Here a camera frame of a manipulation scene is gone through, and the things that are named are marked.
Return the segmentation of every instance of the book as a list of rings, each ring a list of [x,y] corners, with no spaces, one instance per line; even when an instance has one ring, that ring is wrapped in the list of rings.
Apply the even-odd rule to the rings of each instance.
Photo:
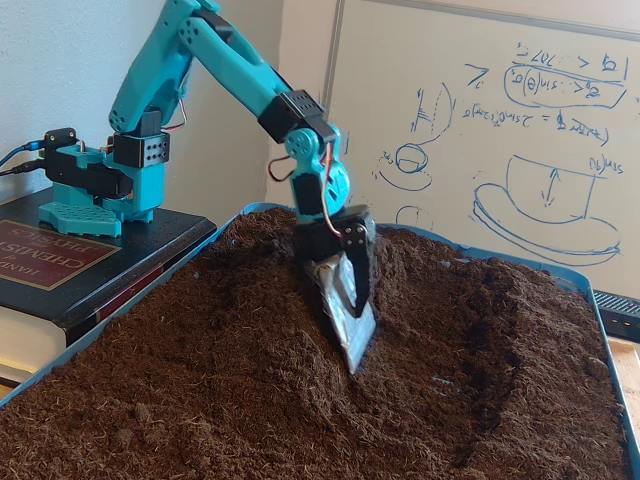
[[[15,385],[118,310],[216,225],[157,209],[119,238],[62,235],[38,220],[46,189],[0,205],[0,382]]]

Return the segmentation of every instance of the teal robotic arm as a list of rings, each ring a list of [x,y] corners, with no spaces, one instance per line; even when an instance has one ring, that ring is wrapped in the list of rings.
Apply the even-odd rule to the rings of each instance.
[[[290,177],[296,254],[320,286],[353,372],[375,328],[373,216],[366,206],[345,207],[349,177],[339,159],[340,132],[322,107],[293,90],[219,12],[212,0],[167,0],[113,103],[114,134],[105,148],[78,145],[73,129],[48,132],[45,139],[55,141],[42,145],[54,201],[40,208],[40,218],[63,233],[111,236],[122,222],[152,221],[163,201],[173,131],[167,125],[182,108],[197,59],[296,160]]]
[[[219,6],[206,0],[166,3],[109,114],[116,140],[122,135],[139,138],[145,116],[159,116],[161,125],[170,122],[186,93],[191,63],[196,58],[258,118],[276,142],[285,143],[287,153],[297,160],[291,183],[301,221],[323,217],[322,209],[317,208],[320,205],[312,205],[320,200],[317,187],[311,186],[310,178],[304,179],[310,175],[322,186],[329,146],[332,158],[326,210],[329,216],[338,213],[349,195],[349,179],[338,158],[339,130],[325,123],[324,112],[315,100],[305,91],[293,91],[218,12]]]

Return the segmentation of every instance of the teal robot base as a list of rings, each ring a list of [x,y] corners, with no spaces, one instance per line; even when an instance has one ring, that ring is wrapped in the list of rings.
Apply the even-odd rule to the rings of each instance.
[[[50,134],[75,138],[72,129]],[[65,183],[54,180],[53,201],[40,207],[39,219],[61,233],[119,237],[123,222],[149,223],[162,204],[164,163],[116,165],[113,153],[82,145],[45,148],[45,159],[49,178]]]
[[[109,237],[122,234],[122,222],[116,214],[94,205],[93,196],[86,191],[54,183],[53,197],[56,200],[40,207],[40,221],[60,233]]]

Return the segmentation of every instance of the black cable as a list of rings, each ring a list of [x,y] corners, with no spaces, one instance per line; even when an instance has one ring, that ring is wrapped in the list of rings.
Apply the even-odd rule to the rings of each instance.
[[[286,176],[286,177],[278,178],[278,177],[276,177],[276,176],[273,174],[273,172],[271,171],[271,165],[272,165],[273,163],[275,163],[275,162],[281,162],[281,161],[283,161],[283,160],[287,160],[287,159],[289,159],[289,158],[291,158],[289,155],[287,155],[286,157],[274,158],[274,159],[273,159],[273,160],[271,160],[271,161],[269,162],[269,164],[267,165],[267,172],[269,173],[269,176],[271,177],[271,179],[272,179],[274,182],[284,182],[287,178],[289,178],[291,175],[293,175],[294,170],[291,170],[291,171],[287,174],[287,176]]]
[[[45,168],[45,166],[46,160],[44,158],[39,158],[38,160],[24,162],[23,164],[10,168],[9,170],[4,170],[0,172],[0,177],[4,177],[5,175],[33,172],[34,170],[37,170],[39,168]]]

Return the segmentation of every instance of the wooden board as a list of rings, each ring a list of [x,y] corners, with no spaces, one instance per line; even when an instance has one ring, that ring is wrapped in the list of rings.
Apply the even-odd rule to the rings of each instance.
[[[640,345],[610,338],[609,346],[629,408],[631,424],[635,432],[640,432],[640,361],[637,352]]]

